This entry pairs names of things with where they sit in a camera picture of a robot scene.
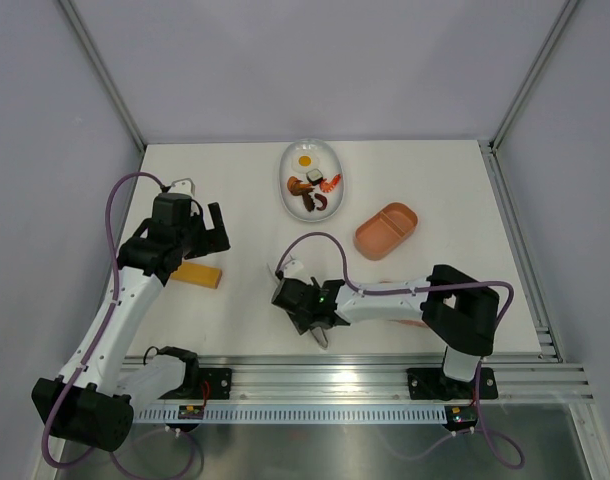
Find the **orange tray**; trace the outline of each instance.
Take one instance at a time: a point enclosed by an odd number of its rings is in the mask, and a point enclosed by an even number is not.
[[[390,203],[356,229],[354,245],[370,260],[387,256],[409,237],[418,225],[418,216],[402,203]]]

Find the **yellow block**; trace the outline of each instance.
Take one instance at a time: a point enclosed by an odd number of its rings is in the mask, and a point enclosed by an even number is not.
[[[172,273],[172,280],[192,283],[201,287],[216,288],[223,274],[220,268],[206,267],[197,263],[183,262],[178,270]]]

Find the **gray floor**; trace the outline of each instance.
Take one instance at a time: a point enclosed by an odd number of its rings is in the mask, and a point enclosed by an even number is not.
[[[408,462],[394,457],[384,442],[400,453],[424,451],[445,435],[440,426],[356,425],[212,425],[193,437],[201,455],[184,478],[201,480],[384,480],[384,479],[589,479],[568,410],[565,407],[486,407],[488,426],[512,436],[523,447],[527,463],[511,472],[491,455],[480,435],[451,439],[426,458]],[[180,471],[188,458],[188,442],[171,434],[151,436],[130,445],[152,429],[141,425],[119,450],[121,463],[146,478],[165,478]],[[517,457],[500,445],[508,459]],[[70,445],[66,458],[82,449]],[[107,453],[95,452],[59,480],[124,478]]]

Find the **wall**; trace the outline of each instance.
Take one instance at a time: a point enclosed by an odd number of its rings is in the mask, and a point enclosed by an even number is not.
[[[76,0],[148,143],[490,137],[563,0]]]
[[[56,5],[0,0],[0,479],[34,467],[32,387],[93,318],[109,270],[105,199],[139,164]]]
[[[610,0],[583,2],[500,153],[564,350],[610,433]]]

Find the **perforated metal strip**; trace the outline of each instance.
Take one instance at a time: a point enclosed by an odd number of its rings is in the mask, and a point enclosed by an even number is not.
[[[444,424],[442,406],[209,405],[202,419],[179,418],[182,405],[153,404],[134,423]]]

